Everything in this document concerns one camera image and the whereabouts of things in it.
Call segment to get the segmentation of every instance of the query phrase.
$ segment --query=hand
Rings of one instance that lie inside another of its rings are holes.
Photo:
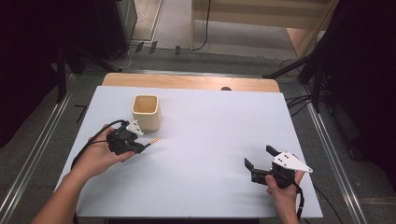
[[[296,171],[294,181],[297,185],[300,185],[303,176],[304,172]],[[280,189],[271,175],[267,175],[265,181],[268,185],[267,193],[273,196],[276,214],[281,223],[299,223],[296,214],[297,188],[290,185],[285,189]]]
[[[93,144],[86,148],[70,172],[70,175],[78,176],[82,181],[88,181],[91,177],[107,170],[111,165],[120,161],[126,161],[134,155],[132,151],[120,155],[115,155],[110,151],[107,146],[106,137],[113,130],[114,128],[110,127],[92,140]]]

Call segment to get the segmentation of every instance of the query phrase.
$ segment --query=white tabletop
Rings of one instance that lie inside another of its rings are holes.
[[[137,142],[161,140],[92,178],[81,192],[78,216],[276,216],[266,187],[250,181],[244,158],[269,170],[272,156],[265,147],[270,145],[304,161],[282,93],[98,87],[60,181],[105,123],[133,120],[138,94],[159,96],[163,123]],[[322,217],[309,174],[301,187],[302,217]]]

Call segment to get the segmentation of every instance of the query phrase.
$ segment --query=cable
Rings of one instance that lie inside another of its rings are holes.
[[[332,206],[332,203],[330,203],[329,199],[327,199],[326,195],[323,194],[323,192],[315,185],[314,188],[323,196],[323,198],[326,200],[326,202],[329,204],[329,206],[332,208],[334,211],[335,215],[337,216],[338,220],[340,221],[341,224],[343,224],[343,221],[341,220],[340,216],[338,215],[337,211],[335,210],[334,206]]]
[[[298,105],[306,100],[312,100],[312,97],[307,96],[307,97],[302,97],[302,98],[296,98],[296,99],[292,100],[290,103],[288,103],[288,109],[292,109],[295,105]]]
[[[312,103],[312,100],[306,102],[300,109],[298,109],[296,112],[294,112],[292,115],[290,115],[290,117],[291,117],[291,118],[294,117],[294,116],[295,116],[296,114],[298,114],[302,109],[304,109],[304,107],[306,107],[307,105],[309,105],[309,104],[311,104],[311,103]]]
[[[299,59],[287,59],[287,60],[283,60],[283,61],[279,64],[278,70],[280,70],[280,68],[282,67],[282,64],[283,64],[283,63],[288,62],[288,61],[299,61]]]
[[[96,144],[96,143],[101,143],[101,142],[107,142],[107,141],[106,141],[106,140],[103,140],[103,141],[96,141],[96,142],[90,143],[90,145],[93,145],[93,144]]]
[[[113,122],[107,124],[105,127],[103,127],[96,135],[94,135],[90,140],[88,140],[87,144],[85,144],[85,146],[81,149],[81,151],[80,151],[80,152],[77,154],[77,156],[73,159],[71,169],[73,169],[73,167],[76,165],[76,162],[77,162],[77,161],[79,160],[79,158],[81,157],[82,153],[85,152],[85,150],[87,149],[87,147],[90,146],[90,145],[92,144],[93,140],[95,140],[95,139],[99,136],[99,134],[101,134],[101,133],[104,132],[106,129],[108,129],[109,127],[113,126],[113,125],[116,124],[116,123],[122,123],[122,124],[123,124],[123,123],[125,123],[125,122],[127,122],[127,121],[125,121],[125,120],[123,120],[123,119],[119,119],[119,120],[113,121]]]
[[[139,23],[139,22],[141,22],[141,21],[144,21],[144,20],[146,19],[145,15],[143,15],[143,14],[142,14],[142,13],[140,13],[140,12],[136,12],[136,15],[142,15],[142,17],[143,17],[143,19],[142,19],[142,20],[140,20],[140,21],[137,21],[136,23]]]
[[[207,41],[207,33],[208,33],[207,25],[209,24],[209,14],[210,14],[210,5],[211,5],[211,3],[212,3],[212,0],[209,0],[209,6],[207,7],[207,13],[206,13],[205,42],[204,42],[204,44],[203,44],[201,47],[199,47],[198,49],[193,49],[192,51],[200,50],[200,49],[206,44],[206,41]]]
[[[207,27],[205,27],[204,20],[202,20],[202,27],[204,28],[204,31],[205,31],[205,33],[206,33],[206,41],[207,41],[207,32],[208,32],[208,30],[207,30]],[[208,42],[206,42],[206,44],[209,46],[209,48],[207,48],[207,50],[206,50],[205,52],[207,52],[208,50],[210,50],[210,44],[209,44]]]
[[[108,62],[108,63],[111,63],[113,66],[115,66],[116,68],[119,68],[119,69],[127,68],[129,65],[131,65],[131,62],[132,62],[132,60],[131,60],[131,55],[129,55],[129,53],[131,52],[132,49],[135,49],[135,47],[131,47],[130,49],[128,49],[128,52],[127,52],[128,60],[129,60],[129,62],[128,62],[127,65],[125,65],[125,66],[117,66],[117,65],[115,65],[115,64],[114,64],[113,62],[111,62],[111,61],[107,61],[107,62]]]

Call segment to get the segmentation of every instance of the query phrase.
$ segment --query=finger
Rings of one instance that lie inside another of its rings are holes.
[[[277,189],[277,183],[274,179],[273,176],[271,175],[266,175],[265,176],[265,182],[267,182],[268,190],[276,190]]]
[[[114,128],[108,127],[108,128],[106,128],[106,129],[103,131],[103,133],[104,133],[104,134],[108,134],[108,133],[110,133],[110,132],[113,131],[113,130],[114,130]]]
[[[294,181],[296,184],[300,185],[301,180],[303,179],[305,172],[303,171],[296,171]]]

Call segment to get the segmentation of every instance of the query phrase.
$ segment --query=black cable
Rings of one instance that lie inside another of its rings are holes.
[[[301,99],[295,99],[293,101],[291,101],[290,103],[288,103],[288,109],[292,109],[295,105],[299,105],[300,103],[307,101],[307,100],[311,100],[312,97],[304,97]]]
[[[79,158],[81,157],[81,155],[85,152],[85,150],[87,149],[88,146],[90,146],[90,145],[92,145],[92,144],[95,144],[95,143],[98,143],[98,142],[105,142],[105,141],[96,141],[96,142],[93,142],[93,140],[95,140],[95,139],[99,136],[99,134],[101,134],[101,133],[104,132],[106,129],[108,129],[109,127],[113,126],[113,125],[116,124],[116,123],[122,123],[122,124],[123,124],[123,123],[125,123],[125,122],[127,122],[127,121],[125,121],[125,120],[123,120],[123,119],[119,119],[119,120],[113,121],[113,122],[107,124],[105,127],[103,127],[96,135],[94,135],[90,140],[88,140],[87,144],[85,144],[85,146],[81,149],[81,151],[80,151],[80,152],[77,154],[77,156],[73,159],[72,166],[71,166],[70,170],[73,169],[73,167],[76,165],[77,161],[79,160]],[[77,212],[75,212],[75,214],[73,215],[73,223],[74,223],[74,224],[78,224]]]
[[[203,44],[201,47],[199,47],[198,49],[193,49],[192,51],[200,50],[200,49],[206,44],[206,41],[207,41],[207,33],[208,33],[207,25],[209,24],[209,13],[210,13],[210,5],[211,5],[211,3],[212,3],[212,0],[209,0],[209,6],[207,7],[207,14],[206,14],[205,42],[204,42],[204,44]]]
[[[334,206],[332,206],[332,203],[330,203],[329,199],[327,199],[326,195],[323,194],[323,192],[315,185],[314,188],[320,193],[320,195],[323,196],[323,198],[326,200],[326,202],[329,204],[329,206],[332,208],[334,211],[335,215],[337,216],[338,220],[340,221],[341,224],[343,224],[343,221],[341,220],[340,216],[338,215],[337,211],[335,210]]]
[[[194,52],[194,51],[200,50],[206,44],[207,36],[208,36],[207,27],[208,27],[208,24],[209,24],[209,14],[210,14],[210,5],[211,5],[211,3],[212,3],[212,0],[209,0],[209,6],[207,8],[207,14],[206,14],[206,27],[204,27],[204,30],[205,30],[205,42],[204,42],[204,44],[201,47],[199,47],[198,49],[179,49],[178,51],[192,51],[192,52]],[[157,48],[157,49],[158,50],[172,50],[172,51],[175,50],[175,49],[162,49],[162,48]]]
[[[103,127],[96,135],[94,135],[90,140],[88,140],[87,144],[85,144],[85,146],[81,149],[81,151],[77,154],[77,156],[73,159],[72,162],[72,166],[70,169],[73,169],[73,167],[76,165],[76,162],[79,160],[79,158],[81,157],[82,153],[84,153],[85,149],[87,149],[87,147],[93,142],[93,140],[95,140],[95,138],[97,138],[97,136],[99,136],[99,134],[101,134],[102,132],[104,132],[106,129],[108,129],[109,127],[113,126],[116,123],[125,123],[127,121],[123,120],[123,119],[119,119],[116,121],[113,121],[109,124],[107,124],[105,127]]]
[[[294,117],[294,116],[295,116],[296,114],[298,114],[302,109],[304,109],[304,107],[306,107],[307,105],[309,105],[309,104],[311,104],[311,103],[312,103],[312,100],[306,102],[300,109],[298,109],[296,112],[294,112],[292,115],[290,115],[290,117],[291,117],[291,118]]]
[[[298,98],[302,98],[302,97],[309,97],[309,96],[312,96],[312,94],[302,95],[302,96],[294,96],[294,97],[286,98],[285,100],[288,101],[288,100],[298,99]]]
[[[299,61],[299,59],[286,59],[286,60],[283,60],[283,61],[279,64],[278,70],[281,69],[283,63],[288,62],[288,61]]]

